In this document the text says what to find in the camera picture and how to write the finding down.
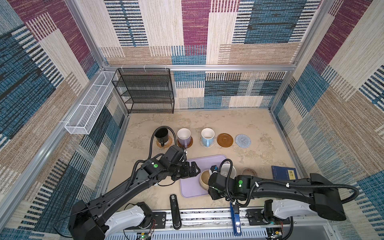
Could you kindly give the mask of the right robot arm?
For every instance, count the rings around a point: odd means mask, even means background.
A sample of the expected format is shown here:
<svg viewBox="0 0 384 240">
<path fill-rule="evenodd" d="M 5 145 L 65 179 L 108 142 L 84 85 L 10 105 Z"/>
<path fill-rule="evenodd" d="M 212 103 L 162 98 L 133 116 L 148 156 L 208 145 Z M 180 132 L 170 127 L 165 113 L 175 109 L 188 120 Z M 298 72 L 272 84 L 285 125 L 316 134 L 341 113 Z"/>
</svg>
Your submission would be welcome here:
<svg viewBox="0 0 384 240">
<path fill-rule="evenodd" d="M 208 193 L 213 200 L 225 199 L 232 205 L 247 207 L 251 200 L 265 198 L 262 212 L 266 223 L 300 215 L 317 214 L 331 221 L 344 221 L 343 205 L 355 200 L 360 191 L 351 185 L 333 184 L 320 174 L 309 178 L 278 181 L 249 175 L 231 178 L 231 170 L 224 165 L 233 163 L 225 159 L 219 166 L 211 166 Z"/>
</svg>

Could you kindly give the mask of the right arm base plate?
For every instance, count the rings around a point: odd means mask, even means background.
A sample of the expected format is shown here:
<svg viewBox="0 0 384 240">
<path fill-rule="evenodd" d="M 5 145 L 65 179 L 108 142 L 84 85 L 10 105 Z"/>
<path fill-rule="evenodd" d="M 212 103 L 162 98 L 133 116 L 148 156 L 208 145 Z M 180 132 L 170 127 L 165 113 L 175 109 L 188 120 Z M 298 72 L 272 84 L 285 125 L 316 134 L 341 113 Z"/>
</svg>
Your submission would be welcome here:
<svg viewBox="0 0 384 240">
<path fill-rule="evenodd" d="M 262 225 L 290 225 L 290 218 L 284 220 L 272 217 L 272 220 L 266 220 L 264 218 L 264 209 L 248 209 L 246 210 L 246 218 L 249 221 L 250 226 L 262 226 Z"/>
</svg>

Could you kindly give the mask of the black mug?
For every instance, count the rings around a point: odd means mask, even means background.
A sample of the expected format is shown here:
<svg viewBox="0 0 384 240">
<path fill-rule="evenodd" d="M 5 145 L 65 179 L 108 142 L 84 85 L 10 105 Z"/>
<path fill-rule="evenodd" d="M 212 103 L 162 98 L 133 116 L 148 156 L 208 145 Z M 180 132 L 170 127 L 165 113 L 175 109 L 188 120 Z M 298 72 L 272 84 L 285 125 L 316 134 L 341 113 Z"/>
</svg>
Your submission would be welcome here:
<svg viewBox="0 0 384 240">
<path fill-rule="evenodd" d="M 155 138 L 161 147 L 164 147 L 169 141 L 169 132 L 166 127 L 158 128 L 155 132 Z"/>
</svg>

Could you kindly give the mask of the white mug blue handle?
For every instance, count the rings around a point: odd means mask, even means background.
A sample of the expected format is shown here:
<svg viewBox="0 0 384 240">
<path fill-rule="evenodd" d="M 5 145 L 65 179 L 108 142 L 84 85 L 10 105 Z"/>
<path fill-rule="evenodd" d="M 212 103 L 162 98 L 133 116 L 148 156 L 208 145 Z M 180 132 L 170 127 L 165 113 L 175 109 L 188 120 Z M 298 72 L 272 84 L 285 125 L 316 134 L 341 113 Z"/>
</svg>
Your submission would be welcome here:
<svg viewBox="0 0 384 240">
<path fill-rule="evenodd" d="M 205 128 L 201 132 L 201 137 L 205 140 L 205 144 L 209 145 L 208 140 L 215 138 L 215 132 L 211 128 Z"/>
</svg>

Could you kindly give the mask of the white mug purple outside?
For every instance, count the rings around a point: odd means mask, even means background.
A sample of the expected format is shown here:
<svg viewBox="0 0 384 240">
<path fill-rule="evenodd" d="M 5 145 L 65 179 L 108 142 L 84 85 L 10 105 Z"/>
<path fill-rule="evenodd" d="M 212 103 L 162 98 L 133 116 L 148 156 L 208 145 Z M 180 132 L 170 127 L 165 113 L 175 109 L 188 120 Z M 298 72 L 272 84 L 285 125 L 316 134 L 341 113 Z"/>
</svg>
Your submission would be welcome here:
<svg viewBox="0 0 384 240">
<path fill-rule="evenodd" d="M 177 137 L 178 137 L 178 140 L 179 142 L 182 144 L 182 145 L 185 145 L 185 147 L 187 147 L 187 145 L 190 143 L 191 141 L 191 138 L 192 138 L 192 134 L 191 134 L 191 131 L 187 128 L 182 128 L 180 129 L 178 132 L 177 132 Z"/>
</svg>

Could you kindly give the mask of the beige mug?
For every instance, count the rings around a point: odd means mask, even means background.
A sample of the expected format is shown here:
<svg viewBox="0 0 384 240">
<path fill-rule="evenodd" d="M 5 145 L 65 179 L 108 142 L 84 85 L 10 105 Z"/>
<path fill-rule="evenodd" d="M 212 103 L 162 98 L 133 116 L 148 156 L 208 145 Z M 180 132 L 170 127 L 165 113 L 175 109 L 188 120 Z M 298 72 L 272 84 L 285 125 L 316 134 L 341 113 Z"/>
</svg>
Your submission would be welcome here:
<svg viewBox="0 0 384 240">
<path fill-rule="evenodd" d="M 209 170 L 205 170 L 201 173 L 200 175 L 200 179 L 199 179 L 199 183 L 200 183 L 200 186 L 204 189 L 204 190 L 208 190 L 209 189 L 209 178 L 210 178 L 210 171 Z"/>
</svg>

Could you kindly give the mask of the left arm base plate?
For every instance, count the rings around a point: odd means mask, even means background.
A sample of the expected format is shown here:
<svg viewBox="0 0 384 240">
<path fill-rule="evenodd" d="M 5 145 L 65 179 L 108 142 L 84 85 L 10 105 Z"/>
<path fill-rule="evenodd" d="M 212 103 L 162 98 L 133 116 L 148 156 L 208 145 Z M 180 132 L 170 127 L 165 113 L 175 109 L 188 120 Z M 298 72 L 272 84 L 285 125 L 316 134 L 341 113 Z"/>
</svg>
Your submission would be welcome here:
<svg viewBox="0 0 384 240">
<path fill-rule="evenodd" d="M 140 224 L 136 227 L 126 228 L 126 230 L 149 230 L 151 228 L 164 229 L 166 225 L 166 219 L 166 212 L 154 212 L 149 222 L 144 220 L 143 224 Z"/>
</svg>

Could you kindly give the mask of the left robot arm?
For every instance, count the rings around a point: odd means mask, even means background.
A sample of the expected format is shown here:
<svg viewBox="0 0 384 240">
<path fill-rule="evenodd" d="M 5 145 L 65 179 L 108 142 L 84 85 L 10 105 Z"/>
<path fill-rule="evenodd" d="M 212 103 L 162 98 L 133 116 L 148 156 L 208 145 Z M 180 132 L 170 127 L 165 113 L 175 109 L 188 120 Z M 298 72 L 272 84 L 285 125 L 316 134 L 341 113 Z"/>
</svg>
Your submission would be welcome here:
<svg viewBox="0 0 384 240">
<path fill-rule="evenodd" d="M 187 151 L 174 144 L 162 154 L 149 153 L 146 160 L 135 162 L 131 176 L 111 191 L 85 203 L 73 205 L 68 230 L 74 240 L 104 240 L 126 228 L 148 227 L 152 210 L 144 202 L 120 211 L 139 193 L 170 177 L 172 181 L 196 177 L 201 173 L 195 162 L 187 160 Z"/>
</svg>

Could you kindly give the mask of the multicolour braided round coaster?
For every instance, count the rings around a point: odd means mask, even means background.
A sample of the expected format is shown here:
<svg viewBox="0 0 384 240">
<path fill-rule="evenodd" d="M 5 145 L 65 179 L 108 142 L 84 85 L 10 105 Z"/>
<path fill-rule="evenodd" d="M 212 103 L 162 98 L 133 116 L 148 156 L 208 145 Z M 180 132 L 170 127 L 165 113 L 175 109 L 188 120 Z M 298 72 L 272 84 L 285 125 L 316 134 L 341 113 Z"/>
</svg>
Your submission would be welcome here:
<svg viewBox="0 0 384 240">
<path fill-rule="evenodd" d="M 215 144 L 215 139 L 209 139 L 208 140 L 209 145 L 205 144 L 205 140 L 200 137 L 200 145 L 204 148 L 210 148 Z"/>
</svg>

